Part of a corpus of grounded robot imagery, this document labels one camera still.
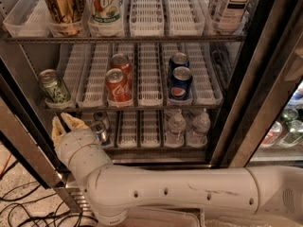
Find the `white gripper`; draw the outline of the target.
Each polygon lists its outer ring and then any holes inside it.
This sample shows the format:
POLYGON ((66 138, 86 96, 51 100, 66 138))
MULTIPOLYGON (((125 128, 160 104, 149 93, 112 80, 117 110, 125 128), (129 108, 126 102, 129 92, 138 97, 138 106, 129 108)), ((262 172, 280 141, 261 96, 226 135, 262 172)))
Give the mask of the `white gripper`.
POLYGON ((71 171, 79 187, 95 169, 113 162, 94 132, 80 119, 61 113, 52 119, 51 138, 60 161, 71 171))

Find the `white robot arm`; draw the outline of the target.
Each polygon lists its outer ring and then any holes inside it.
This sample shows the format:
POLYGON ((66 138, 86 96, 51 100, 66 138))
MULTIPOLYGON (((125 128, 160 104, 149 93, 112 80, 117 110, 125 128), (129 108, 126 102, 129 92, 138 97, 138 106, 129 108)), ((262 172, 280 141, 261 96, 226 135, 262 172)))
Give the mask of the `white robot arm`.
POLYGON ((122 222, 138 206, 204 208, 303 221, 303 169, 293 166, 153 171, 118 166, 85 123, 62 113, 51 134, 98 221, 122 222))

